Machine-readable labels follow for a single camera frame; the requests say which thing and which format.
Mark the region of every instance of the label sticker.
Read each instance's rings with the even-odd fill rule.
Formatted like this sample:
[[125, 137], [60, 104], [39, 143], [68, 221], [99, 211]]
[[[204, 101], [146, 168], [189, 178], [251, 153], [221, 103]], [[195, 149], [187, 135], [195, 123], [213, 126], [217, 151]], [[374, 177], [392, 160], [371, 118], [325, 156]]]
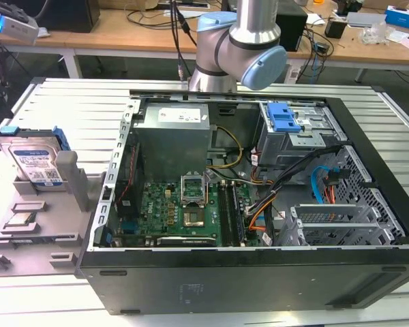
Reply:
[[265, 244], [268, 245], [269, 247], [271, 246], [271, 243], [273, 242], [273, 240], [271, 240], [271, 237], [268, 236], [267, 233], [264, 233], [262, 235], [262, 239], [264, 240]]
[[12, 242], [16, 243], [16, 244], [18, 244], [18, 243], [21, 243], [21, 244], [23, 244], [23, 243], [26, 243], [26, 244], [33, 243], [32, 240], [12, 240]]
[[52, 155], [46, 150], [15, 150], [15, 158], [22, 171], [35, 185], [57, 186], [62, 184], [62, 178], [53, 165]]
[[161, 123], [199, 123], [200, 109], [161, 108], [157, 120]]
[[258, 165], [258, 155], [252, 155], [252, 165], [257, 166]]

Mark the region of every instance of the motherboard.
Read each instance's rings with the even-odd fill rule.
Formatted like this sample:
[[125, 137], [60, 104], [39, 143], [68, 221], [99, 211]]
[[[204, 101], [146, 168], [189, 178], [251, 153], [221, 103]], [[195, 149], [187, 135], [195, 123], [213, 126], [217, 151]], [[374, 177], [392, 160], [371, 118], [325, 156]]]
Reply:
[[[247, 185], [207, 183], [145, 183], [139, 218], [124, 217], [118, 231], [123, 242], [136, 246], [178, 246], [186, 240], [218, 247], [245, 241], [245, 207], [252, 199]], [[184, 194], [200, 198], [185, 205]]]

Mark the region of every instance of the floor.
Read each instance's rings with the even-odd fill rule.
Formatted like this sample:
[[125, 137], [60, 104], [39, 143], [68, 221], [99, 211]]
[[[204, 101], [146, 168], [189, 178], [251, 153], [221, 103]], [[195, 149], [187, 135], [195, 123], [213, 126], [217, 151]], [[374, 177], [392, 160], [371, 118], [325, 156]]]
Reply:
[[[32, 76], [67, 78], [67, 73], [61, 65], [57, 64], [59, 58], [51, 54], [25, 54], [21, 53], [18, 60], [27, 68]], [[143, 59], [130, 58], [127, 60], [128, 72], [122, 72], [124, 62], [121, 58], [100, 57], [103, 69], [95, 57], [79, 57], [82, 73], [85, 78], [124, 78], [124, 79], [147, 79], [147, 80], [177, 80], [177, 61], [168, 59]], [[24, 88], [30, 81], [30, 77], [23, 72], [17, 63], [12, 63], [10, 79], [13, 84], [10, 94], [11, 103], [18, 99]], [[188, 61], [188, 66], [193, 72], [194, 62]], [[383, 70], [369, 70], [363, 82], [358, 84], [354, 81], [357, 69], [349, 68], [326, 68], [321, 73], [317, 84], [337, 85], [373, 85], [381, 86], [408, 114], [409, 114], [409, 84], [400, 79], [395, 72]], [[277, 79], [284, 81], [285, 72]], [[299, 83], [308, 84], [309, 78], [302, 76]]]

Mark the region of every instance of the hard drive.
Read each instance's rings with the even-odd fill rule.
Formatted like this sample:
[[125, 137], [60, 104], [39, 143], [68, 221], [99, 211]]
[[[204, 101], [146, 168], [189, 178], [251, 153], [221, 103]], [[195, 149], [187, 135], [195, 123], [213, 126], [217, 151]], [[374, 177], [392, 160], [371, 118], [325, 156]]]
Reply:
[[55, 165], [59, 151], [70, 149], [62, 130], [0, 130], [0, 150], [18, 166], [20, 181], [30, 181], [40, 191], [60, 189], [63, 179]]

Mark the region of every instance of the yellow wire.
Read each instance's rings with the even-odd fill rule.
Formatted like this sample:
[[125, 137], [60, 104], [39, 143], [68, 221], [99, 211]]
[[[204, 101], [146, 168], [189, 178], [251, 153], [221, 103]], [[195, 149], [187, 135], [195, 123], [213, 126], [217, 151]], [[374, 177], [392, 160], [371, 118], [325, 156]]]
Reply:
[[234, 140], [234, 141], [237, 143], [237, 145], [238, 145], [239, 154], [238, 154], [237, 159], [236, 159], [234, 162], [232, 162], [232, 163], [227, 163], [226, 165], [216, 165], [216, 166], [206, 166], [206, 167], [208, 167], [208, 168], [217, 168], [217, 169], [224, 169], [224, 168], [233, 167], [233, 166], [237, 165], [237, 164], [241, 161], [241, 158], [243, 157], [243, 148], [242, 148], [242, 146], [241, 146], [241, 143], [239, 143], [238, 139], [235, 138], [235, 136], [234, 136], [232, 133], [230, 133], [227, 129], [225, 129], [224, 127], [222, 127], [222, 126], [217, 126], [217, 129], [221, 129], [221, 130], [225, 131], [227, 134], [230, 135], [231, 138], [233, 138], [233, 140]]

